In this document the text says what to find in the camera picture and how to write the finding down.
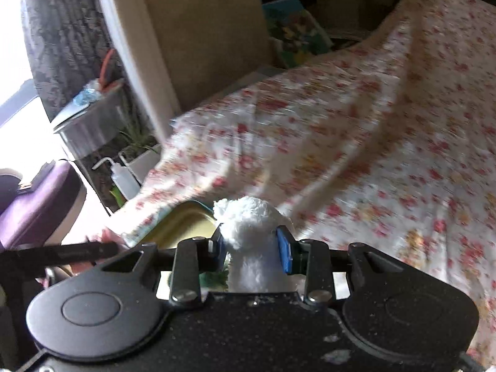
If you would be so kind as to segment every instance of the floral fabric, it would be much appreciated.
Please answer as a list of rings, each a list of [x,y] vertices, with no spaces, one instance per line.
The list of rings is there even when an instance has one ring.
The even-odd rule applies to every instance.
[[[135,244],[175,204],[251,195],[298,238],[363,241],[466,292],[496,363],[496,8],[403,0],[365,42],[177,120],[111,219]]]

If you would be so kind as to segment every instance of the potted plant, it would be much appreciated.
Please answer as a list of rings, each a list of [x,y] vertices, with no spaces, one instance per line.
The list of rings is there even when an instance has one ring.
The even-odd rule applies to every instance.
[[[121,130],[121,135],[128,145],[118,155],[122,163],[142,184],[148,172],[160,160],[162,147],[157,143],[149,128],[142,125],[136,109],[128,107],[125,118],[126,127]]]

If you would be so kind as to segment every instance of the metal screw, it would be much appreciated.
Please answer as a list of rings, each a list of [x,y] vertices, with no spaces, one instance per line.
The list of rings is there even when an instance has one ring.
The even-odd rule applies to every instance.
[[[313,303],[328,303],[332,299],[332,294],[328,290],[313,290],[309,293],[308,299]]]
[[[194,290],[177,290],[172,294],[172,299],[179,303],[193,302],[198,298]]]

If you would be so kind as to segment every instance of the white fluffy towel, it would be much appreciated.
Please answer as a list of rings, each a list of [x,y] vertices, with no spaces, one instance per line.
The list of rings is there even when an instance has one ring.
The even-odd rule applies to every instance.
[[[286,275],[279,257],[275,230],[291,220],[275,207],[255,197],[223,199],[214,204],[214,217],[227,244],[229,292],[293,292],[297,280]]]

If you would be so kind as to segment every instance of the white wall edge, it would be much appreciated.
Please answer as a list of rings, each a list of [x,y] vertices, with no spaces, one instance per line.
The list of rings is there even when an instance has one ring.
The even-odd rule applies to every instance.
[[[131,86],[163,144],[180,107],[145,0],[100,0],[100,4]]]

